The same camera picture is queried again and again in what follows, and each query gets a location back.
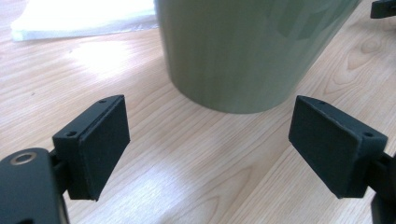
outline wood grain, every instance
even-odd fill
[[[70,201],[72,223],[371,223],[337,200],[288,141],[297,94],[331,103],[396,151],[396,19],[363,0],[282,105],[232,115],[171,84],[158,30],[12,42],[25,1],[0,0],[0,158],[51,137],[97,100],[124,94],[132,142],[100,200]]]

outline textured clamp pad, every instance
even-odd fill
[[[379,0],[372,3],[371,19],[396,16],[396,0]]]
[[[130,142],[123,95],[100,100],[52,137],[56,156],[70,169],[71,199],[98,200]]]
[[[337,198],[361,198],[388,138],[320,100],[297,96],[289,140]]]

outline black plastic bracket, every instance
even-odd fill
[[[370,17],[372,19],[384,19],[396,16],[396,0],[380,0],[372,3]]]
[[[63,193],[98,200],[130,142],[123,95],[100,100],[53,137],[0,161],[0,223],[68,223]]]
[[[376,191],[374,224],[396,221],[396,159],[384,152],[388,138],[317,99],[298,96],[289,140],[337,198]]]

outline black clamp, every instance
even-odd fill
[[[372,3],[370,17],[372,19],[384,19],[396,16],[396,0],[380,0]]]
[[[396,223],[396,159],[388,138],[317,99],[298,96],[289,140],[337,198],[362,198],[367,187],[374,224]]]
[[[0,222],[69,223],[63,194],[98,200],[130,142],[123,95],[100,100],[52,137],[0,161]]]

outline black clamp jaw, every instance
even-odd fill
[[[52,137],[0,161],[0,222],[69,223],[63,194],[98,200],[130,142],[123,95],[100,100]]]
[[[367,187],[374,224],[396,223],[396,158],[388,138],[317,99],[298,96],[289,140],[339,199],[362,198]]]
[[[396,16],[396,0],[379,0],[372,3],[370,17],[372,19],[384,19]]]

